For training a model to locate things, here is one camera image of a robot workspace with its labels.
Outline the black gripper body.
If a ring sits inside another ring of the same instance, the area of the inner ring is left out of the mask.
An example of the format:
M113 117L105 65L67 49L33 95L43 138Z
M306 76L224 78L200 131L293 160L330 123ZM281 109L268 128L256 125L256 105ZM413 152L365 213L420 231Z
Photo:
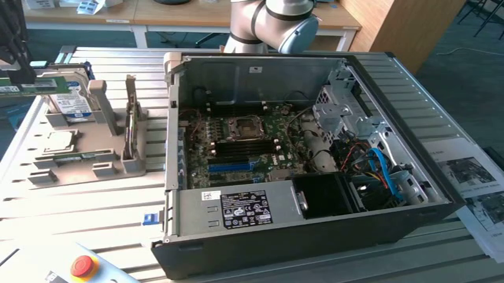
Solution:
M1 70L29 65L28 32L21 1L1 0Z

